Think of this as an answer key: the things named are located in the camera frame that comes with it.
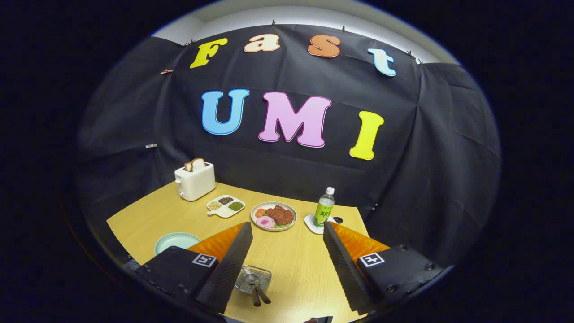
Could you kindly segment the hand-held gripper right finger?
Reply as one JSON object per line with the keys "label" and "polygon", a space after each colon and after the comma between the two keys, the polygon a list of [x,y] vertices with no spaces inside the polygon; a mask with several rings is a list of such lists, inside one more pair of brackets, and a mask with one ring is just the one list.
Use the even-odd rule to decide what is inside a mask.
{"label": "hand-held gripper right finger", "polygon": [[326,223],[322,239],[350,308],[358,314],[388,313],[449,272],[406,244],[388,247],[340,223]]}

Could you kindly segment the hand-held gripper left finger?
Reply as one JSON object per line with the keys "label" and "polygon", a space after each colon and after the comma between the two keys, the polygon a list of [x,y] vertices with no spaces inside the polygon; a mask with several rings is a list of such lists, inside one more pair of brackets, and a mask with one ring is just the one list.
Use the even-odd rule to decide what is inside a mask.
{"label": "hand-held gripper left finger", "polygon": [[223,314],[251,244],[252,225],[243,222],[192,247],[168,247],[135,273],[183,306]]}

